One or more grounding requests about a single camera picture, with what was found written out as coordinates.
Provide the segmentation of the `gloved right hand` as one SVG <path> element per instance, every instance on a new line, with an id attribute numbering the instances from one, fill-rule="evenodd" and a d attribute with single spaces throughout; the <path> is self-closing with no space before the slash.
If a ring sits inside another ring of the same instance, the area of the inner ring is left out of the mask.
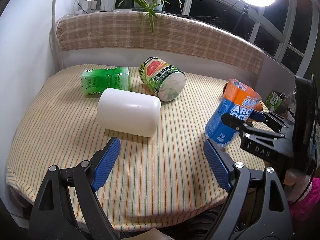
<path id="1" fill-rule="evenodd" d="M 302 172 L 290 169 L 285 173 L 284 192 L 287 201 L 295 203 L 303 200 L 311 191 L 311 177 Z"/>

